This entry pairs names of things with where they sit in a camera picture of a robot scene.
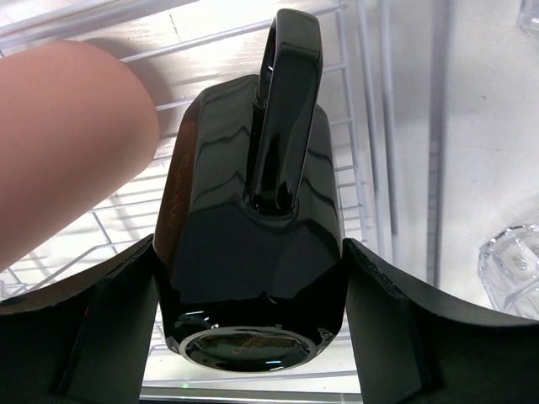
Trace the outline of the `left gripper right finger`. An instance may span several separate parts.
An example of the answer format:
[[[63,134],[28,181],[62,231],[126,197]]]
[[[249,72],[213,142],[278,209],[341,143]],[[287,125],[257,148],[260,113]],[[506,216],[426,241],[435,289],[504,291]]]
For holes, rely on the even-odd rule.
[[[477,306],[345,239],[365,403],[536,403],[538,323]]]

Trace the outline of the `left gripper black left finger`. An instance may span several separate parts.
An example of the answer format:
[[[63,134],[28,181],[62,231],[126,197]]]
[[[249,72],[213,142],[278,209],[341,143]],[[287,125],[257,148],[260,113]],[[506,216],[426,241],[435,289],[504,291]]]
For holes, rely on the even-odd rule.
[[[3,403],[137,403],[157,311],[146,237],[1,303]]]

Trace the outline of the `clear glass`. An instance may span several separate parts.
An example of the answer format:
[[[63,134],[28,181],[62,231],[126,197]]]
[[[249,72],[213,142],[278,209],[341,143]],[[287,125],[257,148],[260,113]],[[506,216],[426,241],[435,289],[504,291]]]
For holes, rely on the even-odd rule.
[[[539,1],[521,0],[517,15],[518,27],[535,42],[539,35]]]
[[[483,244],[478,276],[492,307],[538,318],[538,224],[510,226]]]

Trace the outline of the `black ceramic mug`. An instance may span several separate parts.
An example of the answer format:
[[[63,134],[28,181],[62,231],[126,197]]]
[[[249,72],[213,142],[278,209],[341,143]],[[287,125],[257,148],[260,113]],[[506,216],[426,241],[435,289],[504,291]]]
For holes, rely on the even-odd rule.
[[[231,372],[294,368],[344,317],[348,278],[318,20],[283,8],[260,71],[185,110],[153,247],[168,348]]]

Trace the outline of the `pink plastic cup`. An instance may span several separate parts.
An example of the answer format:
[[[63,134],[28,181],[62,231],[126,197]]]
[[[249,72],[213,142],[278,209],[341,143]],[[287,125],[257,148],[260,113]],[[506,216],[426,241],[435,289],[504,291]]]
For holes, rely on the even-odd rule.
[[[141,173],[159,140],[139,78],[60,40],[1,60],[1,265],[11,266]]]

